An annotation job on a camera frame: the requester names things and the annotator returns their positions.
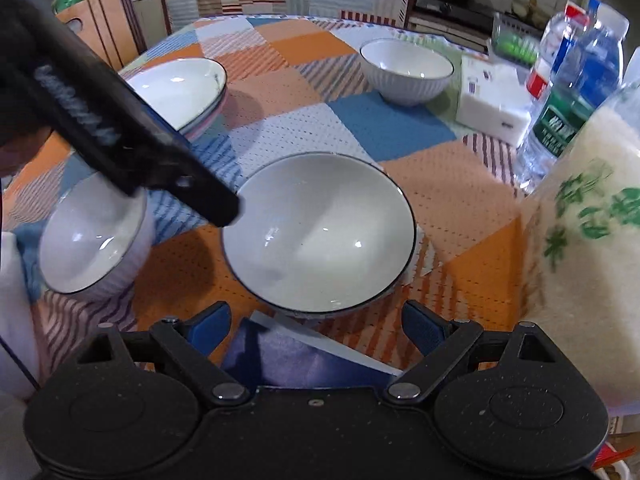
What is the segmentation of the blue label water bottle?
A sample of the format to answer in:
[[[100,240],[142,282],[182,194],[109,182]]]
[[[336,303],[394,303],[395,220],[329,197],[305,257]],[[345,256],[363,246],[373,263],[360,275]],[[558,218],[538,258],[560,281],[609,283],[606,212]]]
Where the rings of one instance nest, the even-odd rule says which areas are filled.
[[[550,105],[579,129],[620,86],[629,21],[599,2],[594,22],[567,49],[555,73]]]

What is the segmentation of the wooden chair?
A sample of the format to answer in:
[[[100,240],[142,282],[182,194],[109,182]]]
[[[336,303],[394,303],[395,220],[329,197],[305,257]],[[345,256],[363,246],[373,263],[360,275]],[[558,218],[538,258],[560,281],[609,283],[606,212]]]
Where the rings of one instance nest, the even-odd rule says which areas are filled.
[[[132,0],[82,0],[56,17],[114,70],[146,50]]]

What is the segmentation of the white tissue pack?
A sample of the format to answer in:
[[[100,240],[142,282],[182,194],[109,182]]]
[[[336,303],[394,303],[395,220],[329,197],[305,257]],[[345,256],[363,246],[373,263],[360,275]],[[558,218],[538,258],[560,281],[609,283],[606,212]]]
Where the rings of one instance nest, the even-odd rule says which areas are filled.
[[[515,67],[465,55],[456,121],[516,148],[530,122],[530,97]]]

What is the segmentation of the clear container green items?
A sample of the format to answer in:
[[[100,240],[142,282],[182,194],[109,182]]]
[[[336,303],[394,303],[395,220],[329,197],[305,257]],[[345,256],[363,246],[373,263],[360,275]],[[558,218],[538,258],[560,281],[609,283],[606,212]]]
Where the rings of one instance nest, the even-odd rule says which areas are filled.
[[[536,28],[495,12],[492,18],[491,51],[510,63],[531,68],[538,58],[541,34]]]

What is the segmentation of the green label water bottle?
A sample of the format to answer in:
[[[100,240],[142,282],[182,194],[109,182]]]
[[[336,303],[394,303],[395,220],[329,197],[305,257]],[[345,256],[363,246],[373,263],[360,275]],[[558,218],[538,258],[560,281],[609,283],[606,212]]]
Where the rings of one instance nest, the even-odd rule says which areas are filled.
[[[563,88],[550,91],[516,150],[514,176],[525,194],[533,192],[548,174],[592,112],[579,94]]]

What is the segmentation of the rice bag green print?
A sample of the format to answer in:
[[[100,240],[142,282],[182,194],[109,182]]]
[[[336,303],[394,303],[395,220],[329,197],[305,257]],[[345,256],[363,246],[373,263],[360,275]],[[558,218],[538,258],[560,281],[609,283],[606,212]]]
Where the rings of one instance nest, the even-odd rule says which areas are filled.
[[[612,94],[523,203],[522,315],[614,416],[639,411],[639,85]]]

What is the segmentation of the colourful checked tablecloth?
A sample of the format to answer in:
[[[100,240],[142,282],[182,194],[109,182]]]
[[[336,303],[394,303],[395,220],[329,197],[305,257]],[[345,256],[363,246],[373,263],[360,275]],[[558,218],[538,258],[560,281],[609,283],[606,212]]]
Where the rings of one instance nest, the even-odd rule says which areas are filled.
[[[400,330],[400,307],[423,302],[445,318],[510,330],[518,317],[521,247],[512,148],[454,123],[457,90],[424,107],[385,103],[361,73],[358,51],[401,31],[323,18],[203,18],[152,47],[128,75],[176,58],[212,58],[226,68],[224,109],[194,144],[222,180],[239,184],[262,165],[295,153],[329,151],[380,166],[404,190],[419,223],[408,278],[371,307],[318,323],[342,344],[394,367],[418,354]],[[32,377],[47,378],[98,324],[147,328],[187,318],[217,300],[234,318],[259,301],[232,276],[219,232],[173,198],[152,197],[156,244],[137,281],[112,300],[86,304],[44,288],[36,263],[40,235],[58,198],[88,174],[51,136],[3,196],[3,226],[14,233],[37,349]]]

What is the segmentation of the red cap water bottle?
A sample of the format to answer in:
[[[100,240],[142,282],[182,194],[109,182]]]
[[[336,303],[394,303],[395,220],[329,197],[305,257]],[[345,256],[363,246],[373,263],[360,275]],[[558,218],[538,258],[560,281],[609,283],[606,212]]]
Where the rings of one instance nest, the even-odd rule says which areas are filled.
[[[553,66],[563,42],[572,40],[576,32],[582,32],[588,23],[587,11],[570,0],[565,3],[563,11],[550,18],[538,46],[536,61],[525,83],[532,99],[532,107],[541,103],[544,92],[549,87]]]

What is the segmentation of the white ribbed bowl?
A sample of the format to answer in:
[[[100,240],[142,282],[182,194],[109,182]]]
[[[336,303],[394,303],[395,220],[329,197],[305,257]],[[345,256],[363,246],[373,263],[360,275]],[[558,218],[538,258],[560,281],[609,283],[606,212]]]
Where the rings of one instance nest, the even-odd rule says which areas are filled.
[[[381,169],[332,153],[286,156],[239,189],[242,214],[221,232],[234,277],[294,318],[333,318],[387,294],[411,263],[416,218]]]
[[[80,301],[102,301],[136,279],[155,236],[145,188],[131,196],[92,174],[70,188],[42,232],[39,269],[48,289]]]
[[[454,76],[454,64],[432,49],[412,42],[381,38],[359,49],[363,75],[382,98],[405,107],[437,98]]]

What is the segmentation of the white oval plate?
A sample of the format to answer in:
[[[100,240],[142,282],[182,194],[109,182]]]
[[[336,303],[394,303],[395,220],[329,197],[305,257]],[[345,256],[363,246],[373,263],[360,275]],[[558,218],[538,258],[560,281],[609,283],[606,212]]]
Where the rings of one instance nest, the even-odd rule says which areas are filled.
[[[227,95],[228,74],[208,58],[177,58],[127,78],[127,84],[186,140],[215,121]]]

